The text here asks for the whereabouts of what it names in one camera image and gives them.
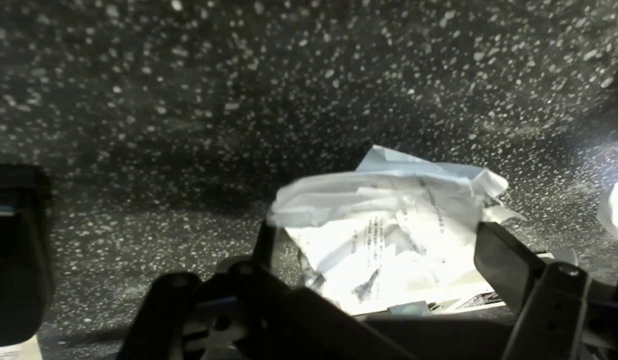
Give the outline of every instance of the plastic bag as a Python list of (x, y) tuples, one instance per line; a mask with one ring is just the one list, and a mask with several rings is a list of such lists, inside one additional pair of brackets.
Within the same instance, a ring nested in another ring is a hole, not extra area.
[(503, 220), (508, 183), (475, 167), (434, 164), (373, 146), (356, 173), (302, 179), (268, 223), (309, 264), (309, 287), (350, 314), (488, 292), (472, 264), (475, 225)]
[(601, 203), (598, 220), (618, 241), (618, 183), (613, 185), (605, 203)]

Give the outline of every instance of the black object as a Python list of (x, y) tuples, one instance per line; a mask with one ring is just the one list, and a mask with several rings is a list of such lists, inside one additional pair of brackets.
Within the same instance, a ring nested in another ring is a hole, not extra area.
[(618, 359), (618, 287), (571, 264), (541, 263), (497, 225), (480, 225), (474, 263), (516, 314), (477, 318), (350, 318), (270, 273), (274, 229), (261, 225), (249, 260), (199, 283), (157, 278), (126, 335), (119, 360), (225, 359)]
[(0, 167), (0, 346), (33, 336), (52, 297), (47, 200), (40, 169)]

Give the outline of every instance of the granite countertop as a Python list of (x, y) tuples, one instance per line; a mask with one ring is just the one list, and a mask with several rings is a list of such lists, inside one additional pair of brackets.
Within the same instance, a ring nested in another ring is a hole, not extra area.
[(524, 243), (613, 281), (618, 0), (0, 0), (0, 163), (54, 181), (52, 360), (111, 359), (157, 275), (252, 249), (276, 177), (370, 145), (499, 173)]

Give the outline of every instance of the black granite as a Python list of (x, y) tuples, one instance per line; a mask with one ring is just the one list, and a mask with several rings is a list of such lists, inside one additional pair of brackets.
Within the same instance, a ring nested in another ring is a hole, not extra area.
[(370, 145), (499, 173), (524, 243), (613, 281), (618, 0), (0, 0), (0, 161), (54, 179), (52, 360), (109, 359), (154, 277), (209, 277), (277, 174)]

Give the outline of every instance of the crumpled plastic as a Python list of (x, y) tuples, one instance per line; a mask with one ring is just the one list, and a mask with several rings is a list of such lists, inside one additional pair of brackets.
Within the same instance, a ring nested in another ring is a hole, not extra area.
[(488, 169), (371, 146), (353, 173), (282, 189), (268, 223), (306, 257), (306, 285), (350, 314), (464, 302), (491, 291), (472, 263), (475, 225), (516, 216), (506, 189)]
[(618, 183), (613, 185), (610, 196), (601, 203), (598, 220), (607, 235), (618, 241)]

